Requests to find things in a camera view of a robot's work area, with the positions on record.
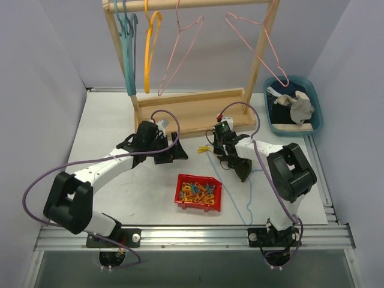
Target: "pink wire hanger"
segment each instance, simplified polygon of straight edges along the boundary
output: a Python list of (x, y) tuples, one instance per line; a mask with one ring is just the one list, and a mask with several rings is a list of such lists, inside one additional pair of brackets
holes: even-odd
[[(179, 8), (179, 3), (180, 3), (180, 0), (177, 1), (176, 3), (176, 18), (177, 18), (177, 23), (178, 23), (178, 28), (179, 28), (179, 34), (178, 34), (178, 37), (176, 38), (176, 42), (175, 42), (175, 45), (173, 47), (173, 50), (172, 50), (172, 54), (170, 56), (170, 59), (169, 59), (169, 62), (168, 62), (168, 66), (167, 66), (167, 70), (166, 70), (166, 74), (164, 76), (164, 78), (162, 79), (161, 83), (160, 83), (160, 86), (158, 88), (158, 91), (157, 91), (157, 95), (158, 96), (162, 96), (162, 94), (164, 93), (165, 89), (167, 89), (169, 83), (172, 81), (173, 77), (176, 75), (176, 73), (179, 71), (181, 65), (184, 63), (186, 57), (188, 56), (189, 52), (191, 51), (191, 48), (194, 44), (194, 42), (196, 41), (196, 38), (197, 36), (199, 35), (200, 33), (200, 30), (203, 26), (203, 23), (204, 23), (204, 16), (201, 15), (195, 22), (189, 24), (187, 27), (185, 28), (181, 28), (180, 26), (180, 20), (179, 20), (179, 12), (178, 12), (178, 8)], [(165, 82), (165, 79), (167, 78), (168, 76), (168, 72), (169, 72), (169, 67), (172, 63), (172, 59), (173, 59), (173, 56), (175, 55), (175, 50), (176, 50), (176, 47), (178, 46), (179, 44), (179, 39), (180, 39), (180, 35), (182, 32), (188, 30), (189, 28), (191, 28), (192, 26), (196, 25), (196, 24), (199, 24), (200, 23), (200, 26), (199, 28), (197, 29), (197, 32), (196, 32), (196, 35), (194, 36), (193, 40), (192, 40), (192, 43), (190, 45), (190, 47), (188, 48), (186, 54), (184, 55), (183, 59), (181, 60), (179, 66), (177, 67), (177, 69), (175, 70), (175, 72), (173, 72), (172, 76), (170, 77), (169, 81), (165, 84), (165, 86), (163, 87), (163, 84)]]
[(269, 16), (269, 12), (270, 12), (270, 10), (271, 10), (272, 7), (273, 7), (273, 3), (272, 3), (272, 5), (271, 5), (271, 7), (269, 8), (267, 14), (265, 15), (264, 21), (263, 21), (262, 23), (255, 22), (255, 21), (252, 21), (252, 20), (249, 20), (249, 19), (246, 19), (246, 18), (238, 17), (238, 16), (232, 14), (231, 12), (227, 12), (227, 13), (226, 13), (226, 20), (227, 20), (228, 24), (232, 27), (232, 29), (235, 30), (235, 32), (240, 36), (241, 40), (248, 46), (249, 49), (251, 49), (251, 51), (252, 51), (253, 53), (255, 53), (255, 51), (254, 51), (253, 48), (248, 44), (248, 42), (244, 39), (244, 37), (239, 33), (239, 31), (234, 27), (234, 25), (230, 22), (230, 20), (229, 20), (229, 16), (232, 16), (233, 18), (235, 18), (235, 20), (243, 20), (243, 21), (245, 21), (245, 22), (252, 23), (252, 24), (256, 24), (256, 25), (262, 26), (262, 27), (264, 28), (265, 35), (266, 35), (266, 37), (267, 37), (267, 39), (268, 39), (269, 45), (271, 45), (272, 51), (273, 51), (273, 53), (274, 53), (274, 55), (275, 55), (275, 59), (276, 59), (276, 61), (277, 61), (277, 68), (279, 68), (280, 71), (283, 72), (284, 77), (285, 77), (286, 80), (287, 80), (287, 83), (284, 84), (284, 83), (283, 83), (283, 82), (276, 76), (276, 74), (275, 74), (275, 73), (268, 67), (268, 65), (265, 64), (265, 62), (263, 61), (263, 59), (262, 59), (259, 55), (256, 54), (256, 57), (258, 57), (258, 59), (261, 61), (261, 63), (262, 63), (262, 64), (269, 70), (269, 72), (271, 72), (271, 74), (272, 74), (272, 75), (273, 75), (273, 76), (280, 82), (280, 84), (281, 84), (283, 87), (288, 87), (288, 85), (289, 85), (289, 79), (288, 79), (288, 76), (287, 76), (287, 74), (285, 73), (285, 71), (280, 67), (280, 62), (279, 62), (279, 60), (278, 60), (278, 56), (277, 56), (277, 54), (276, 54), (276, 51), (275, 51), (275, 49), (274, 49), (274, 46), (272, 45), (271, 39), (269, 38), (269, 35), (268, 35), (268, 33), (267, 33), (267, 31), (266, 31), (266, 29), (265, 29), (265, 27), (264, 27), (264, 24), (265, 24), (265, 22), (266, 22), (266, 20), (267, 20), (267, 18), (268, 18), (268, 16)]

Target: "glass panel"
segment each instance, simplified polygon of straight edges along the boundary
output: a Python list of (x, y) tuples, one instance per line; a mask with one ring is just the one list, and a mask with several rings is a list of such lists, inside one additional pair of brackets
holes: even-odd
[(109, 273), (100, 272), (96, 252), (48, 251), (36, 287), (353, 287), (343, 250), (300, 251), (282, 271), (270, 270), (257, 250), (140, 255), (142, 264)]

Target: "blue plastic basket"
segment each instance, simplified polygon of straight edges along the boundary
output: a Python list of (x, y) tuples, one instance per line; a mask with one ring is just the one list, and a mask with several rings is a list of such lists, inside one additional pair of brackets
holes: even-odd
[[(308, 98), (311, 100), (311, 104), (314, 108), (314, 112), (312, 114), (312, 117), (310, 119), (313, 131), (284, 131), (284, 130), (279, 130), (276, 129), (273, 124), (271, 123), (271, 117), (269, 116), (269, 111), (268, 111), (268, 103), (267, 103), (267, 96), (266, 96), (266, 89), (270, 87), (272, 83), (276, 81), (275, 77), (271, 77), (267, 79), (264, 82), (263, 90), (264, 90), (264, 100), (265, 100), (265, 107), (266, 107), (266, 115), (268, 118), (268, 123), (269, 127), (271, 128), (271, 131), (278, 135), (278, 136), (307, 136), (311, 134), (315, 134), (318, 131), (320, 131), (321, 128), (323, 128), (323, 115), (322, 115), (322, 110), (320, 108), (319, 100), (317, 99), (317, 94), (316, 91), (312, 85), (312, 83), (304, 78), (304, 77), (299, 77), (299, 76), (288, 76), (289, 80), (301, 85), (305, 88), (307, 92)], [(279, 77), (280, 80), (285, 80), (285, 77)]]

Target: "wooden clothes rack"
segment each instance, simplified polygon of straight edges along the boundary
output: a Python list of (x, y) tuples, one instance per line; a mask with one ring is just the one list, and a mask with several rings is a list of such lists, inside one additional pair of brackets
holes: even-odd
[[(121, 41), (114, 18), (116, 12), (115, 6), (113, 2), (110, 2), (109, 0), (102, 1), (113, 44), (119, 58), (121, 70), (124, 74)], [(148, 1), (148, 10), (175, 9), (176, 3), (177, 0), (150, 0)], [(181, 126), (181, 136), (201, 136), (204, 135), (206, 130), (212, 129), (212, 126), (216, 123), (216, 117), (223, 107), (235, 101), (249, 103), (262, 66), (262, 62), (256, 55), (259, 55), (261, 59), (264, 56), (268, 45), (265, 31), (268, 34), (271, 33), (280, 0), (182, 0), (179, 4), (179, 9), (181, 9), (265, 3), (268, 3), (267, 12), (269, 11), (269, 16), (264, 24), (265, 30), (261, 29), (257, 41), (255, 56), (245, 90), (244, 88), (236, 88), (141, 100), (137, 99), (134, 95), (131, 97), (131, 100), (135, 111), (136, 128), (142, 120), (149, 119), (153, 111), (166, 109), (174, 113), (178, 118)], [(126, 6), (129, 12), (144, 11), (144, 0), (127, 1)], [(118, 3), (118, 12), (124, 12), (121, 2)], [(226, 113), (233, 118), (234, 125), (241, 129), (254, 128), (256, 124), (255, 115), (245, 105), (233, 105), (228, 108)], [(169, 120), (170, 124), (168, 125), (167, 132), (176, 130), (176, 124), (172, 121), (169, 115), (162, 113), (161, 117)]]

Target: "black mounting bracket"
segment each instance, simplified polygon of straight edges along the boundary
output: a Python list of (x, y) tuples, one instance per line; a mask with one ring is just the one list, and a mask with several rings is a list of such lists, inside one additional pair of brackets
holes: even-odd
[[(120, 241), (117, 242), (125, 242), (125, 246), (129, 248), (138, 248), (140, 247), (140, 240), (142, 236), (142, 231), (139, 228), (121, 228), (119, 231)], [(86, 238), (85, 247), (87, 248), (117, 248), (116, 245), (101, 240), (97, 237), (94, 237), (92, 234), (88, 234)]]
[(267, 228), (248, 228), (247, 232), (248, 244), (254, 248), (286, 248), (298, 244), (299, 229), (295, 227), (279, 232), (278, 235), (272, 229), (267, 231)]

